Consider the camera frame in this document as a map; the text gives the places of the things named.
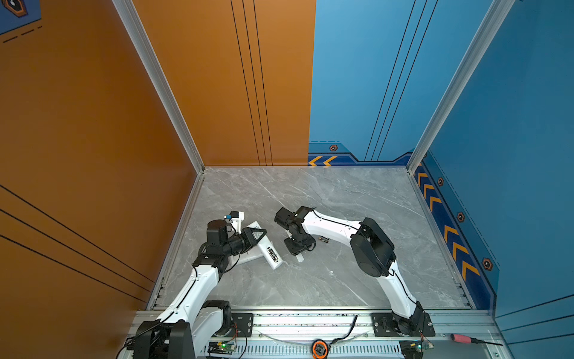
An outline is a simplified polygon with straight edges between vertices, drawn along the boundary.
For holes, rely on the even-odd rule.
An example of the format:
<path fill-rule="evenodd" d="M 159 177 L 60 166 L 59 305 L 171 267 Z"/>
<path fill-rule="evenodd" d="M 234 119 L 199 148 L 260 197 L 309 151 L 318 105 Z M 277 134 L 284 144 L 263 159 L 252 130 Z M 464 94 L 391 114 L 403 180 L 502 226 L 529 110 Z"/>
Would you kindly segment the white remote control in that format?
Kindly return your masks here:
<path fill-rule="evenodd" d="M 278 269 L 283 264 L 282 257 L 267 235 L 261 240 L 257 247 L 263 253 L 263 257 L 259 259 L 265 259 L 272 270 Z"/>

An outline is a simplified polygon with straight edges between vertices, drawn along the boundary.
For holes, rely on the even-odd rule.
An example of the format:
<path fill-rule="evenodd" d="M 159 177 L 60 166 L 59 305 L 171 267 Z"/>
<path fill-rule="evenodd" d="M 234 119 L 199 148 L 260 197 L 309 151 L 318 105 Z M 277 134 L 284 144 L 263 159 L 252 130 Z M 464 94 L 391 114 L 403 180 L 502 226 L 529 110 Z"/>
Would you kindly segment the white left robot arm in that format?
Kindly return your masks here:
<path fill-rule="evenodd" d="M 228 301 L 209 301 L 209 294 L 227 272 L 230 258 L 257 247 L 267 230 L 246 227 L 229 232 L 226 219 L 210 221 L 206 242 L 179 294 L 157 319 L 140 324 L 124 344 L 134 358 L 197 358 L 210 339 L 232 327 Z"/>

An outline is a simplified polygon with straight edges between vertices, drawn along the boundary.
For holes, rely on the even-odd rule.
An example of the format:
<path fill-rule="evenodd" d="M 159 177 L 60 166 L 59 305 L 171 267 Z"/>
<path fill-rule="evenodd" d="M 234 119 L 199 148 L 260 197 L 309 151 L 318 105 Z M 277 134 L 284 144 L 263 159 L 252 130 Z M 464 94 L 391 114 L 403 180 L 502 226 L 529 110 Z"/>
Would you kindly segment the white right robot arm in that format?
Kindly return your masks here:
<path fill-rule="evenodd" d="M 388 325 L 398 336 L 436 335 L 430 315 L 400 273 L 395 245 L 374 219 L 350 221 L 302 206 L 295 212 L 280 208 L 274 222 L 288 233 L 284 243 L 293 256 L 313 251 L 317 239 L 338 242 L 351 249 L 358 267 L 378 281 L 390 302 L 390 316 L 376 319 L 374 325 L 380 328 Z"/>

